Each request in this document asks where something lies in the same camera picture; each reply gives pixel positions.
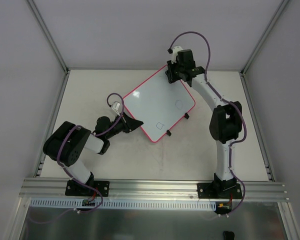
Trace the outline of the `pink framed whiteboard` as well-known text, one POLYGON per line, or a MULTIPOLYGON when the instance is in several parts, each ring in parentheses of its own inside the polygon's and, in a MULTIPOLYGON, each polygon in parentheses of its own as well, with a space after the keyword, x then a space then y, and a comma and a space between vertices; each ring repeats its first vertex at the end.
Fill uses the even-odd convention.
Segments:
POLYGON ((143 122, 141 129, 153 143, 166 135, 196 105, 181 80, 169 83, 167 69, 164 65, 123 97, 125 110, 143 122))

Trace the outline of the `black whiteboard eraser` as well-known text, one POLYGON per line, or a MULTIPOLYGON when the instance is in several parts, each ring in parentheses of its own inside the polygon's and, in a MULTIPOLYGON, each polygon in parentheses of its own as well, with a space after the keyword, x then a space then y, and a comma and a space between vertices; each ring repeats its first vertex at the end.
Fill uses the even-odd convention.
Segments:
POLYGON ((167 78, 168 78, 168 82, 169 82, 170 84, 172 84, 174 81, 173 81, 173 76, 172 76, 171 72, 170 72, 169 70, 166 70, 166 71, 165 71, 165 74, 166 74, 166 76, 167 76, 167 78))

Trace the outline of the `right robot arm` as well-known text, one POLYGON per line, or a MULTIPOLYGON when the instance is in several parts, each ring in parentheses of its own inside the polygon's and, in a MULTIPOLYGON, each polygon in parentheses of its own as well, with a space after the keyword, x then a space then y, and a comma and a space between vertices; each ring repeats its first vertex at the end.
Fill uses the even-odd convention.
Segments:
POLYGON ((190 49, 175 46, 167 51, 171 54, 165 72, 168 82, 172 84, 184 81, 200 94, 212 111, 209 132, 216 141, 217 167, 207 191, 225 198, 237 184, 232 169, 232 144, 242 131, 242 106, 238 101, 224 99, 207 79, 206 70, 202 66, 196 66, 190 49))

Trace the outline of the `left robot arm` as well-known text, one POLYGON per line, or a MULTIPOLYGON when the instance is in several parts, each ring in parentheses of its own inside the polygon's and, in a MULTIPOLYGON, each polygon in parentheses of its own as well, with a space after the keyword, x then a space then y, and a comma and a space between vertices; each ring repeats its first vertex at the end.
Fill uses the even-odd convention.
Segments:
POLYGON ((96 121, 94 131, 65 121, 49 138, 43 146, 43 153, 70 173, 65 190, 67 196, 91 196, 94 188, 100 190, 100 185, 94 180, 90 172, 79 157, 83 149, 103 155, 110 147, 110 138, 123 132, 130 133, 141 127, 144 123, 129 117, 126 113, 122 117, 116 116, 111 121, 107 116, 101 116, 96 121))

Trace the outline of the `black object at bottom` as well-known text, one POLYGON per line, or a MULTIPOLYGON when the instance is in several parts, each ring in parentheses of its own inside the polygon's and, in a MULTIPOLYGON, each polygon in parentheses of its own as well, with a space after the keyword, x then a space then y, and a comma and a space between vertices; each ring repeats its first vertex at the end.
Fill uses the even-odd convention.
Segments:
POLYGON ((235 239, 235 233, 232 231, 224 231, 223 232, 224 240, 234 240, 235 239))

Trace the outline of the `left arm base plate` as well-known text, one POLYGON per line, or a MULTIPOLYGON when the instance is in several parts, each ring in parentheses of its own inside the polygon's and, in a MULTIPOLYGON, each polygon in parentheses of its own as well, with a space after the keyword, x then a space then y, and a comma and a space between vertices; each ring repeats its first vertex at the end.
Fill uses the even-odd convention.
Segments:
MULTIPOLYGON (((110 182, 109 181, 103 181, 103 180, 94 180, 91 188, 94 188, 99 191, 99 193, 103 197, 109 196, 109 189, 110 189, 110 182)), ((71 196, 71 197, 91 197, 93 194, 96 194, 96 196, 99 196, 98 193, 96 193, 91 188, 88 188, 86 186, 82 186, 81 184, 69 180, 66 185, 65 189, 65 195, 71 196)))

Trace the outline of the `left aluminium frame post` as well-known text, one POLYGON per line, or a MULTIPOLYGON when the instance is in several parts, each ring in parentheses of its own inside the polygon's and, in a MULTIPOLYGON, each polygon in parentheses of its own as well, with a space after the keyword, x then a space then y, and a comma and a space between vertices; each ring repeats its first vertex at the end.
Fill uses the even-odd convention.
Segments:
POLYGON ((59 48, 57 47, 57 44, 36 4, 36 2, 34 0, 25 0, 26 4, 28 5, 31 13, 33 14, 39 28, 41 29, 47 43, 49 44, 53 54, 55 55, 60 67, 62 68, 64 73, 68 73, 69 68, 64 60, 64 58, 62 57, 62 54, 59 50, 59 48))

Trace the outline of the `aluminium frame post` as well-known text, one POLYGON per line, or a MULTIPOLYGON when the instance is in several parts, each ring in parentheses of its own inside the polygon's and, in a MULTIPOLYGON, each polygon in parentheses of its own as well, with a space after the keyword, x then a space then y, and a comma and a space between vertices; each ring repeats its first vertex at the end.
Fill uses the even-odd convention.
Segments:
POLYGON ((68 73, 69 68, 64 60, 64 58, 62 57, 62 54, 59 50, 59 48, 57 47, 57 44, 36 4, 36 2, 34 0, 25 0, 26 4, 28 5, 31 13, 33 14, 39 28, 41 29, 47 43, 49 44, 53 54, 55 55, 60 67, 62 68, 64 73, 68 73))
POLYGON ((246 61, 244 67, 240 71, 242 76, 245 76, 245 74, 248 72, 249 68, 252 66, 254 61, 256 60, 258 54, 262 50, 264 44, 266 43, 270 33, 278 23, 278 21, 281 19, 284 12, 287 10, 287 7, 291 3, 290 0, 281 0, 280 4, 278 5, 277 9, 275 10, 274 14, 272 15, 270 21, 266 25, 261 37, 257 41, 257 44, 253 48, 252 53, 250 54, 248 60, 246 61))

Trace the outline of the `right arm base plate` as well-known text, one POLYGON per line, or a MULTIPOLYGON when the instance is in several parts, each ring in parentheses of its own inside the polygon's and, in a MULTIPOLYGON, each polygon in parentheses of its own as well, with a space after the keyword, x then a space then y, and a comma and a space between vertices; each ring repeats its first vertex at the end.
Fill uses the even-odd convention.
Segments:
POLYGON ((235 199, 240 200, 243 197, 241 185, 236 184, 235 187, 224 191, 216 190, 213 183, 199 182, 197 185, 197 195, 199 199, 235 199))

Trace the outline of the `right aluminium frame post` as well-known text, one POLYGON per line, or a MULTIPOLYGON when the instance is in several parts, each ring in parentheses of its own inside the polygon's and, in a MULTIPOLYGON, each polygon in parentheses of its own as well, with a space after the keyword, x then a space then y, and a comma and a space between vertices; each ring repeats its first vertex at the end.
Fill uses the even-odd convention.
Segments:
POLYGON ((250 54, 248 60, 246 61, 244 67, 240 71, 242 76, 245 76, 245 74, 248 72, 249 68, 252 66, 254 61, 256 60, 258 54, 262 50, 264 44, 266 43, 270 33, 278 23, 278 21, 281 19, 284 12, 287 10, 287 7, 291 3, 290 0, 281 0, 280 4, 278 5, 277 9, 275 10, 274 14, 272 15, 270 21, 266 25, 261 37, 257 41, 257 44, 253 48, 252 53, 250 54))

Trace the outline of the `aluminium front rail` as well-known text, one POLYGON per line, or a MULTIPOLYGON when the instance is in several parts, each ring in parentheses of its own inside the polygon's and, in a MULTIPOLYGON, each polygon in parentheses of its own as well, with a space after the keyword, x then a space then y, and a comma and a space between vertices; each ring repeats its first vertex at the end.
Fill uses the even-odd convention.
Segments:
MULTIPOLYGON (((67 178, 25 178, 19 197, 64 197, 67 178)), ((110 179, 108 197, 127 200, 198 200, 201 189, 197 181, 190 180, 128 180, 110 179)), ((248 181, 245 198, 250 202, 289 202, 290 196, 284 183, 248 181)))

